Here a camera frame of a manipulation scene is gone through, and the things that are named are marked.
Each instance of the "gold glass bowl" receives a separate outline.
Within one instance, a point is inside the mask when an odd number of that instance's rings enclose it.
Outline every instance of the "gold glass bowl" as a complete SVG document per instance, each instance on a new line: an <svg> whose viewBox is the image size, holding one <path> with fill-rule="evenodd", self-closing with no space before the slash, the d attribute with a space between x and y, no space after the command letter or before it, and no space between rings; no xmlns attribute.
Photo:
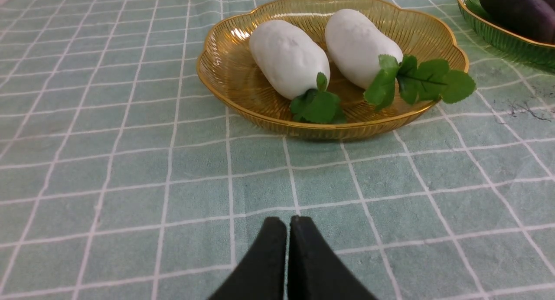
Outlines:
<svg viewBox="0 0 555 300"><path fill-rule="evenodd" d="M197 60L200 80L214 95L258 126L312 140L348 140L382 134L408 124L437 102L407 105L398 93L394 104L378 113L356 87L331 64L329 91L341 98L346 124L303 124L293 121L290 101L278 95L248 49L248 36L260 23L281 19L303 29L325 51L324 30L329 17L341 8L366 14L405 54L418 61L446 59L452 69L468 71L468 57L457 47L444 22L422 12L403 10L384 0L276 0L254 11L230 17L208 33Z"/></svg>
<svg viewBox="0 0 555 300"><path fill-rule="evenodd" d="M480 0L457 0L457 3L464 20L491 46L519 61L555 71L555 45L526 39L495 25Z"/></svg>

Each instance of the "white root vegetable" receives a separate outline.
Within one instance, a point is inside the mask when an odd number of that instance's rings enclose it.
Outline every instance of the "white root vegetable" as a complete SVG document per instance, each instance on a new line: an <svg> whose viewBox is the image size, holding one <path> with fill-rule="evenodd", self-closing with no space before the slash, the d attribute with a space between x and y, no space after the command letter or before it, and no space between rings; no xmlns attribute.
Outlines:
<svg viewBox="0 0 555 300"><path fill-rule="evenodd" d="M403 51L364 14L345 8L326 25L326 45L339 71L353 84L367 89L380 71L379 55L391 55L400 63Z"/></svg>
<svg viewBox="0 0 555 300"><path fill-rule="evenodd" d="M288 100L316 89L319 72L329 81L326 53L302 29L289 22L262 23L250 35L248 47L272 87Z"/></svg>

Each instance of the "plate rim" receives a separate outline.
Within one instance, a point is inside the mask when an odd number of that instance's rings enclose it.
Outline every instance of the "plate rim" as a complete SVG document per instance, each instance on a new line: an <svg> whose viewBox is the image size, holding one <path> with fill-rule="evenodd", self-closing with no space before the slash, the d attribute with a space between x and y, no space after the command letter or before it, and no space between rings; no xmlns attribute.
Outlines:
<svg viewBox="0 0 555 300"><path fill-rule="evenodd" d="M380 119L380 120L354 122L354 123L350 123L350 124L308 124L308 123L303 123L303 122L282 120L282 119L277 119L277 118L271 118L271 117L265 116L263 114L258 114L257 112L254 112L254 111L251 111L251 110L248 110L248 109L244 108L243 106L239 106L238 104L236 104L235 102L230 100L230 98L228 98L228 97L222 95L220 92L218 92L218 90L210 84L210 82L206 79L205 75L200 71L200 61L201 61L203 55L208 53L208 40L210 39L210 37L212 37L212 34L214 33L214 30L216 28L218 28L218 26L226 23L227 21L236 19L238 17L251 16L254 13L256 13L257 11L260 11L264 7L271 6L272 4L275 4L275 3L278 3L278 2L284 2L284 1L289 2L289 1L293 1L293 0L272 0L270 2L264 3L264 4L262 4L262 5L260 5L256 8L254 8L250 12L233 15L233 16L230 16L230 17L224 19L224 20L221 20L218 23L214 24L214 26L212 26L212 28L208 31L208 34L206 35L206 37L204 39L204 44L202 46L202 52L199 54L199 56L196 60L196 74L198 75L202 84L204 84L204 86L206 86L206 88L208 88L208 90L210 90L210 92L212 94L214 94L214 96L216 96L216 98L220 99L221 101L224 101L228 106L231 106L232 108L234 108L234 110L242 112L244 114L248 114L250 116L254 116L254 117L256 117L257 119L260 119L260 120L271 122L273 124L281 124L281 125L285 125L285 126L288 126L288 127L313 129L313 130L314 129L317 129L317 130L331 130L331 129L333 129L333 130L343 130L343 129L351 129L351 128L356 128L356 127L367 127L367 126L374 126L374 125L377 125L377 124L385 124L387 122L402 120L402 119L406 119L406 118L409 118L409 117L412 117L412 116L420 115L420 114L429 110L430 108L432 108L433 106L435 106L436 104L438 104L441 101L441 98L436 100L436 101L430 101L426 106L423 106L422 108L420 108L418 110L412 110L412 111L406 112L404 114L399 114L397 116L393 116L393 117L389 117L389 118L383 118L383 119ZM317 2L317 3L326 3L326 2L333 2L334 0L307 0L307 1L312 1L312 2ZM433 19L437 22L440 22L440 24L442 26L444 26L444 28L446 29L448 34L451 36L452 46L462 54L462 56L464 58L464 70L463 71L465 73L468 73L468 70L470 69L470 61L468 59L468 55L466 54L465 51L463 51L458 46L457 39L454 35L454 32L451 30L451 28L444 21L442 21L440 18L435 17L432 14L428 14L426 12L413 10L413 9L410 9L410 8L402 8L402 7L397 6L396 4L393 4L391 2L387 2L386 0L374 0L374 1L378 1L378 2L381 2L383 4L386 4L387 6L394 7L397 10L402 11L402 12L412 12L412 13L428 16L428 18L431 18L431 19Z"/></svg>
<svg viewBox="0 0 555 300"><path fill-rule="evenodd" d="M528 38L526 38L526 37L523 37L523 36L521 36L521 35L518 35L518 34L512 32L512 31L508 31L507 29L505 29L505 28L503 28L503 27L501 27L501 26L495 25L494 23L491 23L491 22L489 22L489 21L483 19L482 17L480 17L480 16L478 16L477 14L475 14L474 12L472 12L472 11L466 6L466 3L464 2L464 0L457 0L457 3L458 3L458 5L459 5L467 14L471 15L471 16L474 17L475 19L481 21L482 23L484 23L484 24L486 24L486 25L488 25L488 26L490 26L490 27L492 27L492 28L494 28L494 29L497 29L497 30L500 31L500 32L503 32L503 33L505 33L505 34L507 34L507 35L509 35L509 36L515 37L515 38L517 38L517 39L519 39L519 40L521 40L521 41L524 41L525 43L528 43L528 44L530 44L530 45L535 45L535 46L538 46L538 47L543 47L543 48L545 48L545 49L555 49L555 44L541 43L541 42L534 41L534 40L532 40L532 39L528 39Z"/></svg>

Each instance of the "green leaf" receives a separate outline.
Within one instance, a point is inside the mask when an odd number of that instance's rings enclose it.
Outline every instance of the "green leaf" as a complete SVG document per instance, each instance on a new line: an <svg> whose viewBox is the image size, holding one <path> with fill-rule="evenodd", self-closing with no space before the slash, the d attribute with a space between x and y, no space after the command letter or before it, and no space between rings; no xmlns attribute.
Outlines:
<svg viewBox="0 0 555 300"><path fill-rule="evenodd" d="M321 72L318 73L316 76L316 85L320 92L324 92L327 89L327 77L325 74Z"/></svg>
<svg viewBox="0 0 555 300"><path fill-rule="evenodd" d="M447 84L441 97L446 104L460 102L476 90L476 83L467 73L459 70L450 70L444 76Z"/></svg>
<svg viewBox="0 0 555 300"><path fill-rule="evenodd" d="M309 89L305 94L294 98L289 108L294 121L331 124L342 121L344 117L340 102L339 96L333 93Z"/></svg>
<svg viewBox="0 0 555 300"><path fill-rule="evenodd" d="M414 72L414 78L425 81L441 80L449 72L449 63L445 59L431 59L420 63Z"/></svg>
<svg viewBox="0 0 555 300"><path fill-rule="evenodd" d="M289 105L289 109L293 114L300 114L305 109L305 100L307 98L307 94L304 93L301 96L297 96L293 98L291 104Z"/></svg>
<svg viewBox="0 0 555 300"><path fill-rule="evenodd" d="M339 107L339 96L327 91L318 92L303 110L303 118L315 124L329 124Z"/></svg>
<svg viewBox="0 0 555 300"><path fill-rule="evenodd" d="M369 104L376 105L376 110L378 108L383 108L382 104L386 104L393 101L395 96L395 77L399 71L399 64L397 59L391 55L380 55L380 71L364 92L364 99Z"/></svg>
<svg viewBox="0 0 555 300"><path fill-rule="evenodd" d="M416 103L416 98L418 98L418 87L416 84L418 81L405 79L405 77L399 75L397 82L399 82L399 95L401 98L410 105Z"/></svg>
<svg viewBox="0 0 555 300"><path fill-rule="evenodd" d="M335 116L333 117L333 120L331 121L332 124L346 124L347 123L347 117L345 116L345 113L343 112L343 109L341 109L341 107L337 107L337 110L335 112Z"/></svg>
<svg viewBox="0 0 555 300"><path fill-rule="evenodd" d="M395 81L392 81L390 85L386 88L387 92L385 94L385 97L383 98L382 102L376 105L376 108L374 108L376 112L391 106L391 104L393 103L393 100L395 98Z"/></svg>
<svg viewBox="0 0 555 300"><path fill-rule="evenodd" d="M382 54L378 56L378 61L382 69L394 69L395 72L399 71L399 63L397 59L391 55Z"/></svg>
<svg viewBox="0 0 555 300"><path fill-rule="evenodd" d="M399 72L401 75L414 75L416 68L418 67L418 62L416 57L413 55L403 56L403 61L401 62L401 67Z"/></svg>
<svg viewBox="0 0 555 300"><path fill-rule="evenodd" d="M436 101L447 87L444 82L419 81L418 83L420 84L418 87L419 101Z"/></svg>

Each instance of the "checkered tablecloth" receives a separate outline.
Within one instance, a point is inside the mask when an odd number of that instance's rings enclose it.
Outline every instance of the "checkered tablecloth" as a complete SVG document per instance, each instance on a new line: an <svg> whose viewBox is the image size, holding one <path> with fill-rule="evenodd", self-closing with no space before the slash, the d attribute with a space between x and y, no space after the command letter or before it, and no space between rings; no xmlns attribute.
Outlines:
<svg viewBox="0 0 555 300"><path fill-rule="evenodd" d="M0 300L202 300L268 215L309 215L381 300L555 299L555 75L438 16L478 91L396 132L309 143L214 98L214 23L270 0L0 8Z"/></svg>

